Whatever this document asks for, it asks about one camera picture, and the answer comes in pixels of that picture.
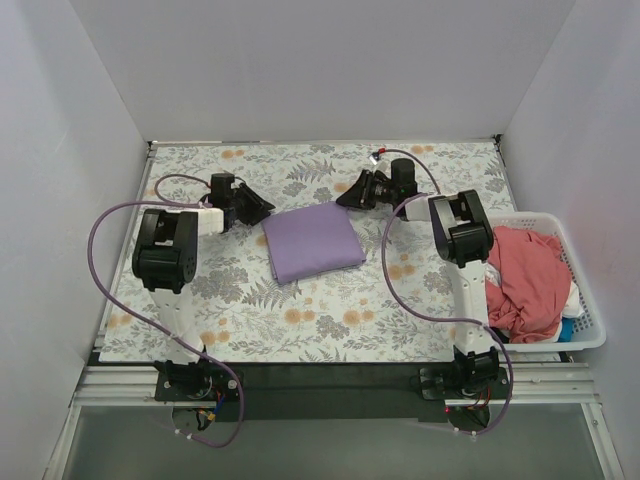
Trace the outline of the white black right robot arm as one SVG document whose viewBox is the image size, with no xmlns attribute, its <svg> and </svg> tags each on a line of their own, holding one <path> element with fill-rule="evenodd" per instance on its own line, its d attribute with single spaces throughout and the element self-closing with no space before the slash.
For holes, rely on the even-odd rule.
<svg viewBox="0 0 640 480">
<path fill-rule="evenodd" d="M 372 210 L 379 203 L 393 207 L 383 232 L 382 257 L 386 256 L 387 236 L 394 220 L 431 224 L 435 247 L 445 262 L 454 293 L 454 317 L 429 318 L 408 307 L 393 288 L 387 263 L 382 263 L 387 287 L 402 308 L 420 319 L 455 326 L 453 360 L 420 370 L 422 395 L 436 400 L 454 393 L 467 398 L 489 394 L 491 386 L 501 380 L 499 354 L 505 351 L 489 325 L 487 312 L 485 271 L 494 244 L 493 230 L 476 191 L 444 195 L 436 187 L 434 196 L 421 193 L 415 167 L 428 168 L 414 155 L 396 152 L 400 157 L 391 162 L 390 174 L 376 168 L 362 170 L 336 203 L 352 210 Z"/>
</svg>

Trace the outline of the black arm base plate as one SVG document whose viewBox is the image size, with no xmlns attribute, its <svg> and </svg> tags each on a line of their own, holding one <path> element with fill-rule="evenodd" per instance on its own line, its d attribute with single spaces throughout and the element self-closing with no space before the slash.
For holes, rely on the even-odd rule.
<svg viewBox="0 0 640 480">
<path fill-rule="evenodd" d="M 444 363 L 232 363 L 156 361 L 157 402 L 215 412 L 217 420 L 416 419 L 443 423 L 449 404 L 485 409 L 506 399 L 506 371 L 465 386 Z"/>
</svg>

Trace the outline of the purple t shirt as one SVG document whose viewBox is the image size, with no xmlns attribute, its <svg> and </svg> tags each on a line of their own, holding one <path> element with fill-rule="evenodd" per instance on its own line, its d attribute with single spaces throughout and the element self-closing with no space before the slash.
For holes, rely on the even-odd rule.
<svg viewBox="0 0 640 480">
<path fill-rule="evenodd" d="M 262 227 L 281 285 L 366 261 L 347 210 L 334 202 L 272 215 Z"/>
</svg>

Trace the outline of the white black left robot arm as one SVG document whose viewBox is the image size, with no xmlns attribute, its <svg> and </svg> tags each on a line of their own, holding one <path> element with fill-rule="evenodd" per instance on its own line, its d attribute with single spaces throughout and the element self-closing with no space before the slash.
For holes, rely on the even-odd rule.
<svg viewBox="0 0 640 480">
<path fill-rule="evenodd" d="M 213 174 L 209 192 L 196 203 L 168 201 L 169 210 L 144 211 L 132 271 L 149 291 L 159 313 L 161 331 L 169 336 L 167 359 L 154 366 L 166 384 L 192 400 L 212 399 L 222 391 L 211 363 L 201 357 L 205 346 L 196 331 L 193 281 L 199 239 L 228 232 L 235 223 L 255 226 L 275 206 L 231 173 Z"/>
</svg>

